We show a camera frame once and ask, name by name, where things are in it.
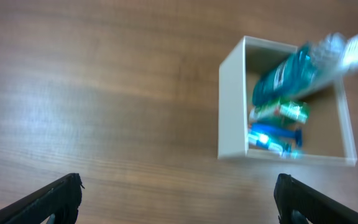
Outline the green white soap box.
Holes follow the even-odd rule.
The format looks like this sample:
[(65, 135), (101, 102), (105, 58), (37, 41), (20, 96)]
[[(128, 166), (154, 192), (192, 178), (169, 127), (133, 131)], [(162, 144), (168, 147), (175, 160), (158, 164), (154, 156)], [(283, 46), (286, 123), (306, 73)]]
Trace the green white soap box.
[(249, 120), (288, 126), (293, 123), (305, 124), (309, 120), (310, 107), (300, 101), (277, 98), (251, 109)]

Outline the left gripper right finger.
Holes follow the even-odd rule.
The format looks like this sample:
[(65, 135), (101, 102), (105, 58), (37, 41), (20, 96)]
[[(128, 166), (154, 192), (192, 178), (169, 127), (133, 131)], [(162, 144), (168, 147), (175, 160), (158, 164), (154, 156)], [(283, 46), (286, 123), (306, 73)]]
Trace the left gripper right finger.
[(358, 212), (325, 196), (289, 174), (277, 177), (273, 197), (280, 224), (358, 224)]

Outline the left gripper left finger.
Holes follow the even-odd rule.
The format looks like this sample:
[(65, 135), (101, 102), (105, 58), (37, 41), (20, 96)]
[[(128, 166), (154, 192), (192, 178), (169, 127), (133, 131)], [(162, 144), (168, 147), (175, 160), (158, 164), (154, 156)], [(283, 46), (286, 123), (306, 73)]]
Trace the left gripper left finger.
[(80, 175), (69, 173), (2, 208), (0, 223), (75, 223), (83, 188)]

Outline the blue disposable razor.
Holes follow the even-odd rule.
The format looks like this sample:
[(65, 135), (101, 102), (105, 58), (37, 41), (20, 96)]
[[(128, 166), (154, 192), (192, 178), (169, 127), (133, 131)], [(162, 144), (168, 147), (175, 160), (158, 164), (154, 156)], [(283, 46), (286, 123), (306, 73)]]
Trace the blue disposable razor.
[(297, 147), (303, 146), (303, 133), (301, 128), (290, 130), (263, 123), (253, 123), (250, 125), (250, 128), (254, 131), (259, 130), (274, 136), (293, 139)]

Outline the teal toothpaste tube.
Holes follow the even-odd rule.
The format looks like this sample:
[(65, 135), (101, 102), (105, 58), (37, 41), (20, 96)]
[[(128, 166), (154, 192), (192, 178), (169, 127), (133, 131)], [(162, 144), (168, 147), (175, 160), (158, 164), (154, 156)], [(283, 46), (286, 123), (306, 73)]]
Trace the teal toothpaste tube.
[(266, 149), (284, 159), (299, 159), (303, 154), (301, 150), (293, 148), (290, 142), (281, 140), (270, 134), (249, 131), (247, 137), (249, 144)]

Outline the blue mouthwash bottle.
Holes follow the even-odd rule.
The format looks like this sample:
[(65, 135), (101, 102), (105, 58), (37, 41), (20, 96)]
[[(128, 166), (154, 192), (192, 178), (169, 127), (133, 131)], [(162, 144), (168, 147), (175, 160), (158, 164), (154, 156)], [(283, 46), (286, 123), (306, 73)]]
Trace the blue mouthwash bottle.
[(307, 42), (255, 84), (252, 104), (260, 106), (279, 97), (297, 95), (315, 84), (323, 73), (338, 65), (347, 39), (340, 33), (327, 35), (318, 43)]

